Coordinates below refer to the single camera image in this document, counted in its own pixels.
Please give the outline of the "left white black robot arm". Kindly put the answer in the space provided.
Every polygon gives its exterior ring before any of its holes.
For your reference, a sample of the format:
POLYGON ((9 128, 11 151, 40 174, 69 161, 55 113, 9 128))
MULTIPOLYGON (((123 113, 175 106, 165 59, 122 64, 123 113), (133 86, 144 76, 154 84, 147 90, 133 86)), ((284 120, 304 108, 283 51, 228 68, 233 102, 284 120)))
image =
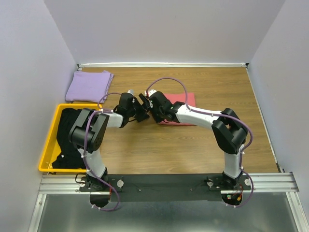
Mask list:
POLYGON ((108 171, 104 164, 100 146, 107 128, 123 128, 130 119, 142 122, 149 118, 151 107, 148 100, 140 94, 142 103, 131 93, 120 95, 119 103, 112 110, 91 110, 84 108, 74 122, 68 140, 80 152, 86 169, 85 186, 97 191, 109 186, 108 171))

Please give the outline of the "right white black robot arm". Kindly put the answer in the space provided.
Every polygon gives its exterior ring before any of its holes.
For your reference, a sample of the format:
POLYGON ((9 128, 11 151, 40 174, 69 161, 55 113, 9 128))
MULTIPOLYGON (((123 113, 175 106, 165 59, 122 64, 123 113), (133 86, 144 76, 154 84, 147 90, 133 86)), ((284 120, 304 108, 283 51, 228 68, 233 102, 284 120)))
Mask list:
POLYGON ((171 103, 162 92, 153 89, 140 94, 139 97, 143 102, 142 106, 152 115, 156 123, 163 121, 184 123, 212 130, 217 145, 225 156, 222 184, 227 189, 234 189, 239 185, 243 174, 242 152, 248 129, 232 109, 209 111, 180 101, 171 103))

